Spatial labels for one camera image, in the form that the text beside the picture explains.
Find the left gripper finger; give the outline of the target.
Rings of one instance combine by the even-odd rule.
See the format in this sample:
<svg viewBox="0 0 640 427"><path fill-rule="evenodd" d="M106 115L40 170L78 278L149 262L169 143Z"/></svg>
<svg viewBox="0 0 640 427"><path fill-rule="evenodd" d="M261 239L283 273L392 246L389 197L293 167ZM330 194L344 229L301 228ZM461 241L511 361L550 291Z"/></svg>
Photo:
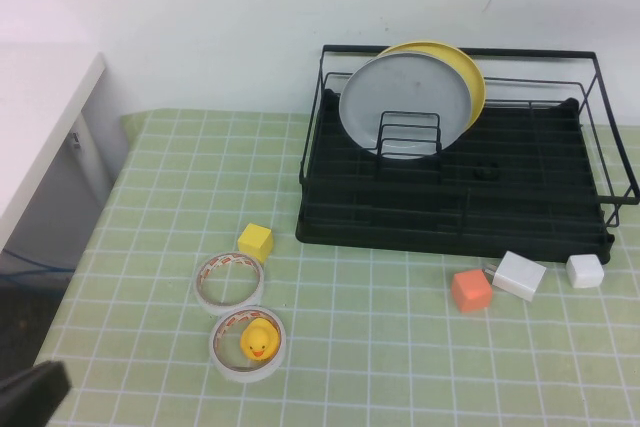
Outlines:
<svg viewBox="0 0 640 427"><path fill-rule="evenodd" d="M46 426L69 393L61 361L45 361L1 381L1 426Z"/></svg>

